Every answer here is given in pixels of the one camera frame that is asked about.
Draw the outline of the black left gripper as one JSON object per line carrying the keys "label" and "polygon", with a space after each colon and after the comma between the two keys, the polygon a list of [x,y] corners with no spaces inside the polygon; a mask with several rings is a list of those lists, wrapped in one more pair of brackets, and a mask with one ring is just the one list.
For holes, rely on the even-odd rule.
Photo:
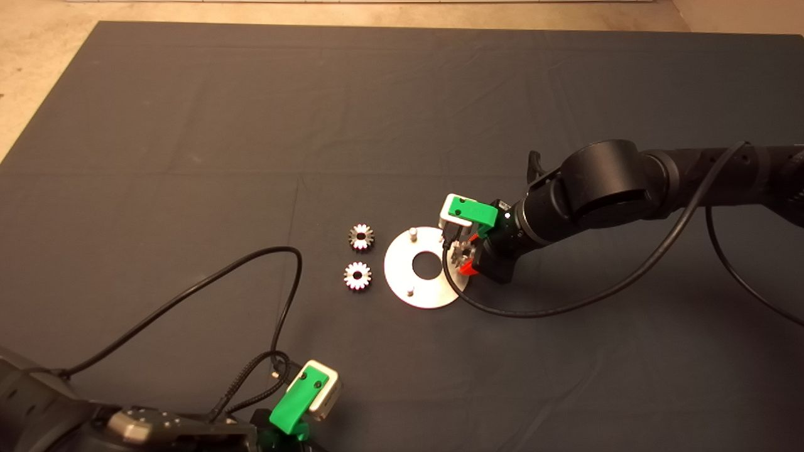
{"label": "black left gripper", "polygon": [[259,451],[314,451],[309,423],[300,419],[287,434],[272,423],[271,416],[272,410],[256,410],[251,417],[250,423],[258,430]]}

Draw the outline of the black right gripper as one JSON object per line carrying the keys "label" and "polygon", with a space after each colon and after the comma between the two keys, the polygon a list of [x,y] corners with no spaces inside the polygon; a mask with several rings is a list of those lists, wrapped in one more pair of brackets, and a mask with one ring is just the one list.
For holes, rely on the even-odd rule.
{"label": "black right gripper", "polygon": [[465,261],[457,266],[463,276],[474,276],[479,272],[500,284],[512,281],[515,264],[522,255],[531,252],[531,237],[522,226],[515,206],[494,200],[496,208],[495,223],[484,232],[483,237],[473,234],[466,243],[476,245],[474,261]]}

